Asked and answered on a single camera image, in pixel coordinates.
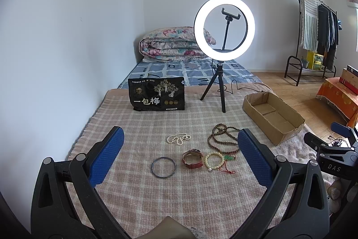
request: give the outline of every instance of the clothes rack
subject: clothes rack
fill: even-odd
[[[333,9],[331,9],[329,6],[327,6],[323,1],[318,0],[322,5],[324,5],[325,7],[327,7],[328,9],[330,9],[332,12],[335,12]],[[315,69],[309,69],[309,68],[304,68],[302,65],[302,61],[301,59],[299,59],[297,57],[298,55],[298,47],[300,46],[300,34],[301,34],[301,0],[298,0],[298,3],[300,5],[300,23],[299,23],[299,30],[298,30],[298,41],[297,41],[297,49],[296,49],[296,55],[293,56],[289,56],[287,59],[287,64],[286,64],[286,71],[285,71],[285,78],[289,77],[291,78],[293,81],[296,82],[296,86],[298,86],[298,84],[300,82],[322,82],[325,78],[327,78],[327,76],[325,76],[326,73],[333,73],[333,77],[335,77],[337,69],[335,66],[334,67],[334,71],[330,70],[328,68],[326,68],[326,66],[324,66],[323,69],[321,70],[315,70]],[[299,63],[291,63],[291,59],[296,59]],[[289,66],[292,66],[296,69],[299,70],[298,74],[287,74]],[[314,72],[322,72],[322,78],[320,75],[302,75],[302,71],[314,71]],[[319,80],[301,80],[301,77],[319,77]]]

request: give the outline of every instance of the package with chinese text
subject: package with chinese text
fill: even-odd
[[[129,78],[128,92],[136,111],[185,109],[184,77]]]

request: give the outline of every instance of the red leather watch strap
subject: red leather watch strap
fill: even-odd
[[[189,154],[199,157],[199,158],[200,158],[200,162],[198,162],[198,163],[187,163],[187,162],[185,161],[184,157],[187,156],[187,155],[189,155]],[[201,151],[198,150],[198,149],[189,150],[189,151],[185,152],[185,153],[182,155],[182,157],[181,157],[181,159],[183,160],[184,165],[185,165],[187,168],[190,168],[190,169],[202,167],[202,166],[203,166],[203,160],[202,160],[202,158],[203,158],[203,154],[202,154]]]

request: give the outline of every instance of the blue gripper pad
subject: blue gripper pad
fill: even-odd
[[[346,126],[343,126],[339,123],[333,122],[331,124],[331,130],[334,133],[337,133],[338,135],[341,135],[345,138],[349,138],[350,137],[350,129]]]
[[[247,129],[239,131],[239,134],[237,135],[238,146],[254,173],[257,182],[260,185],[269,188],[273,182],[272,168],[256,146],[253,140],[256,139],[255,136],[247,131]]]
[[[119,150],[121,150],[123,143],[124,131],[122,128],[118,128],[109,138],[106,145],[91,165],[88,180],[92,187],[95,187],[103,182],[112,166],[112,163],[117,157]]]

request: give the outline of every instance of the ring light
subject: ring light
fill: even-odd
[[[204,37],[204,24],[209,13],[217,6],[231,4],[246,16],[247,35],[241,46],[229,52],[218,52],[212,49]],[[240,57],[250,47],[255,35],[255,19],[249,7],[242,0],[209,0],[198,11],[194,21],[196,42],[205,55],[215,60],[228,61]]]

